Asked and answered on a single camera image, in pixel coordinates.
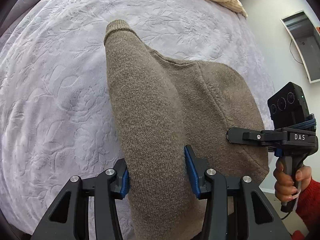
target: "red sleeve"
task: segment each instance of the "red sleeve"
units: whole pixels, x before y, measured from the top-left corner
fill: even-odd
[[[296,213],[307,228],[320,220],[320,183],[311,179],[309,186],[299,196]]]
[[[295,231],[291,238],[292,240],[303,240],[304,235],[300,231]]]

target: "gray blanket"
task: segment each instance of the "gray blanket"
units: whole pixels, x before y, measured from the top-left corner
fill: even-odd
[[[28,1],[0,38],[0,207],[17,228],[31,234],[72,175],[95,176],[123,157],[102,42],[114,19],[164,56],[231,66],[272,128],[273,84],[243,16],[205,0]],[[127,239],[127,200],[117,208]]]

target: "wall-mounted monitor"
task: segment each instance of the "wall-mounted monitor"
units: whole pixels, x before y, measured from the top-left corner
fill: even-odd
[[[310,83],[320,81],[320,34],[304,11],[283,18],[282,23],[288,30]]]

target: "human hand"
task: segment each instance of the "human hand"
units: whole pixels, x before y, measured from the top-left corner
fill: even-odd
[[[293,180],[291,176],[283,172],[283,164],[281,158],[276,162],[276,169],[273,172],[277,182],[275,184],[276,197],[281,202],[288,202],[298,197],[298,195],[292,196],[298,192],[297,188],[293,186]],[[301,191],[304,191],[311,181],[311,167],[303,166],[296,173],[296,180],[301,181]]]

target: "blue strap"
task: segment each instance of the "blue strap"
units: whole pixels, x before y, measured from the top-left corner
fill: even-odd
[[[308,121],[304,121],[304,122],[301,122],[301,123],[297,123],[297,124],[288,126],[287,128],[303,130],[303,129],[307,129],[307,128],[310,128],[312,126],[315,126],[316,124],[317,124],[317,122],[316,122],[316,119],[314,118],[314,119],[311,119],[311,120],[308,120]]]

